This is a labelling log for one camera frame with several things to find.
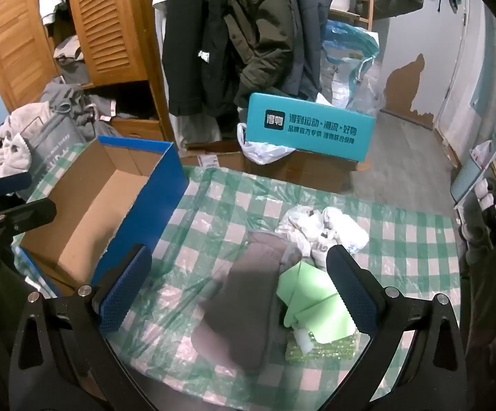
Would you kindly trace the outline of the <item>light green cloth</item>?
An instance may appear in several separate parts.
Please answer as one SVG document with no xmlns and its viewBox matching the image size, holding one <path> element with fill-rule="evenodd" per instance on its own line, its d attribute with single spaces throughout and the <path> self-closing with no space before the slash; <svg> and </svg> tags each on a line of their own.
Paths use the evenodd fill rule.
<svg viewBox="0 0 496 411">
<path fill-rule="evenodd" d="M 305 330 L 317 343 L 356 333 L 356 325 L 327 272 L 301 261 L 279 276 L 277 295 L 286 305 L 284 327 Z"/>
</svg>

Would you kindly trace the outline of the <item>white plastic bag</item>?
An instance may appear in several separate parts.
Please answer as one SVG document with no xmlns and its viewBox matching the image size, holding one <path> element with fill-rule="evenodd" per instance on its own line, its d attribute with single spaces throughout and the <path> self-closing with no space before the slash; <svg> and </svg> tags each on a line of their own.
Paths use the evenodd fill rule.
<svg viewBox="0 0 496 411">
<path fill-rule="evenodd" d="M 309 206 L 298 205 L 289 209 L 275 233 L 295 244 L 304 257 L 311 254 L 312 244 L 321 231 L 320 213 Z"/>
<path fill-rule="evenodd" d="M 368 232 L 351 216 L 335 207 L 323 210 L 322 221 L 324 228 L 311 248 L 311 257 L 320 270 L 326 269 L 327 255 L 333 246 L 341 245 L 350 254 L 355 254 L 369 243 Z"/>
</svg>

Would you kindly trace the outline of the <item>white fluffy towel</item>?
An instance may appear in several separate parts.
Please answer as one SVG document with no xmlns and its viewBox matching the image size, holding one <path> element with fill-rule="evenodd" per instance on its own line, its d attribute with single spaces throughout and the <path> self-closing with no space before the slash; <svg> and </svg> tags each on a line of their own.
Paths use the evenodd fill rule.
<svg viewBox="0 0 496 411">
<path fill-rule="evenodd" d="M 27 140 L 52 117 L 49 103 L 42 102 L 24 105 L 5 118 L 0 125 L 0 178 L 28 171 L 32 158 Z"/>
</svg>

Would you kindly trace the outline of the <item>green checkered tablecloth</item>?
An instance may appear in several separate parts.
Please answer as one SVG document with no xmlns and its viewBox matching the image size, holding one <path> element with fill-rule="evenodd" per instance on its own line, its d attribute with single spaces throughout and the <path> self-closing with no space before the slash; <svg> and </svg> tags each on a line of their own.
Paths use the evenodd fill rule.
<svg viewBox="0 0 496 411">
<path fill-rule="evenodd" d="M 56 218 L 23 234 L 16 265 L 53 296 L 96 285 L 135 244 L 152 262 L 106 326 L 147 381 L 237 410 L 315 410 L 365 338 L 311 250 L 324 232 L 385 287 L 461 302 L 449 218 L 227 168 L 186 168 L 173 145 L 101 137 L 71 147 L 33 199 Z"/>
</svg>

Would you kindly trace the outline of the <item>blue cardboard box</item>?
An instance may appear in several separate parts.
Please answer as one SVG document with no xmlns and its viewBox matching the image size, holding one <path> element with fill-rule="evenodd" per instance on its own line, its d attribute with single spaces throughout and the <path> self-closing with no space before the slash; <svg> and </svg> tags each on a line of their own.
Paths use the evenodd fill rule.
<svg viewBox="0 0 496 411">
<path fill-rule="evenodd" d="M 100 136 L 69 148 L 30 195 L 56 205 L 14 241 L 15 267 L 45 290 L 95 285 L 131 247 L 155 250 L 188 180 L 169 142 Z"/>
</svg>

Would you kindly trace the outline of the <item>grey clothes pile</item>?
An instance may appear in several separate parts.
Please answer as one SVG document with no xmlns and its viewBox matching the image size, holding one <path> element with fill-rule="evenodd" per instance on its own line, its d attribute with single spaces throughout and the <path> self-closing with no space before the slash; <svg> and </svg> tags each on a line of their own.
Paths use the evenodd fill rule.
<svg viewBox="0 0 496 411">
<path fill-rule="evenodd" d="M 86 141 L 97 136 L 121 137 L 110 124 L 117 114 L 115 100 L 87 94 L 80 85 L 56 78 L 44 87 L 39 101 L 47 102 L 53 114 L 69 117 Z"/>
</svg>

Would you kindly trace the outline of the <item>brown cardboard box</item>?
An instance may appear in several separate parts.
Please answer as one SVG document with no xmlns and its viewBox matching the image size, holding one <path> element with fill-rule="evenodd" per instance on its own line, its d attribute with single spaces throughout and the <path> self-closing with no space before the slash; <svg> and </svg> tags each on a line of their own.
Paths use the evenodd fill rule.
<svg viewBox="0 0 496 411">
<path fill-rule="evenodd" d="M 202 166 L 202 159 L 211 156 L 217 158 L 220 167 L 332 193 L 347 190 L 352 174 L 359 170 L 354 161 L 306 151 L 258 165 L 245 157 L 240 145 L 232 140 L 188 145 L 180 160 L 183 165 Z"/>
</svg>

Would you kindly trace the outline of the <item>shoe rack with shoes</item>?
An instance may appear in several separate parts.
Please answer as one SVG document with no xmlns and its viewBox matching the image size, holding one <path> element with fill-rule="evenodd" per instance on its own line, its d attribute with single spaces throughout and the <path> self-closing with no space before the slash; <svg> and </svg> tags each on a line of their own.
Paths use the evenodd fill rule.
<svg viewBox="0 0 496 411">
<path fill-rule="evenodd" d="M 472 265 L 496 248 L 496 142 L 475 181 L 456 203 L 455 212 L 465 244 L 462 259 Z"/>
</svg>

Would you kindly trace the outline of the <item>white bag under teal box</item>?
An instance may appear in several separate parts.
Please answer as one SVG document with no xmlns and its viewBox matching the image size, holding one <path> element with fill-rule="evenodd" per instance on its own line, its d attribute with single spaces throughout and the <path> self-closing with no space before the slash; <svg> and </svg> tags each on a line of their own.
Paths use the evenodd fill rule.
<svg viewBox="0 0 496 411">
<path fill-rule="evenodd" d="M 243 155 L 257 165 L 269 165 L 295 152 L 295 149 L 262 142 L 251 142 L 246 138 L 247 125 L 237 125 L 237 139 Z"/>
</svg>

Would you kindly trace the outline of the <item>teal printed box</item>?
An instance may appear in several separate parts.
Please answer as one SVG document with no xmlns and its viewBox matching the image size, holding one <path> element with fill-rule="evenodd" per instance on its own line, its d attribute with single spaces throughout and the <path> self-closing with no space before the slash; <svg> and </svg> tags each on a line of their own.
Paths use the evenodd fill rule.
<svg viewBox="0 0 496 411">
<path fill-rule="evenodd" d="M 296 98 L 250 96 L 246 138 L 251 142 L 364 161 L 375 118 Z"/>
</svg>

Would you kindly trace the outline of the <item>wooden louvered wardrobe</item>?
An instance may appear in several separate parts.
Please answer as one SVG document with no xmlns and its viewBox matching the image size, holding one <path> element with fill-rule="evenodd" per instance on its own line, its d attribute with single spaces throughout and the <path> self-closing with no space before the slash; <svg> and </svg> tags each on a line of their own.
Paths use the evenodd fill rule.
<svg viewBox="0 0 496 411">
<path fill-rule="evenodd" d="M 116 100 L 124 136 L 174 139 L 151 0 L 65 0 L 44 26 L 40 0 L 0 0 L 0 96 L 7 110 L 40 99 L 53 78 Z"/>
</svg>

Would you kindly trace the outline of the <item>blue clear plastic bag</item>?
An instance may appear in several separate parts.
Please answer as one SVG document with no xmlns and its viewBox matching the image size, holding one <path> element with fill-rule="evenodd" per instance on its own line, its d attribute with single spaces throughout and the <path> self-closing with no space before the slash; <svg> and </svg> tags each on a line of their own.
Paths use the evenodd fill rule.
<svg viewBox="0 0 496 411">
<path fill-rule="evenodd" d="M 375 32 L 342 21 L 327 21 L 320 62 L 323 97 L 334 107 L 375 117 L 385 107 L 385 97 L 377 88 L 379 53 Z"/>
</svg>

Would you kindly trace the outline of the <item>dark hanging jackets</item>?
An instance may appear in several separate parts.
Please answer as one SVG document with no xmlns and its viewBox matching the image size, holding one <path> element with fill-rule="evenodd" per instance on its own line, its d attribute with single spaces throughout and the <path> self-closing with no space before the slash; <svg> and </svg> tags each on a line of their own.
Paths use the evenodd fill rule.
<svg viewBox="0 0 496 411">
<path fill-rule="evenodd" d="M 153 0 L 170 114 L 229 116 L 254 93 L 314 101 L 331 0 Z"/>
</svg>

